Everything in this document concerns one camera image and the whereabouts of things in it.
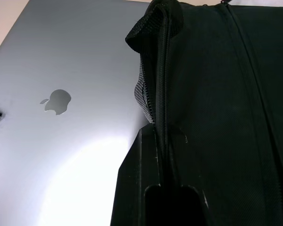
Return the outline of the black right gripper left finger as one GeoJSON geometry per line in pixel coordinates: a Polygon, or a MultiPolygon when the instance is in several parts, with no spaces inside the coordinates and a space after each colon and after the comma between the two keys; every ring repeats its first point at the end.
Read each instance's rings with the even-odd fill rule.
{"type": "Polygon", "coordinates": [[[154,127],[141,128],[117,176],[117,224],[160,224],[160,179],[154,127]]]}

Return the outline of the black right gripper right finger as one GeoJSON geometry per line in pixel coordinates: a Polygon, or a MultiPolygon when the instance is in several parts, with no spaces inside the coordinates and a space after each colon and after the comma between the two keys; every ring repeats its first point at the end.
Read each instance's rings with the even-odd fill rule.
{"type": "Polygon", "coordinates": [[[186,134],[171,127],[171,154],[176,190],[175,223],[178,226],[210,226],[211,219],[202,192],[199,164],[186,134]]]}

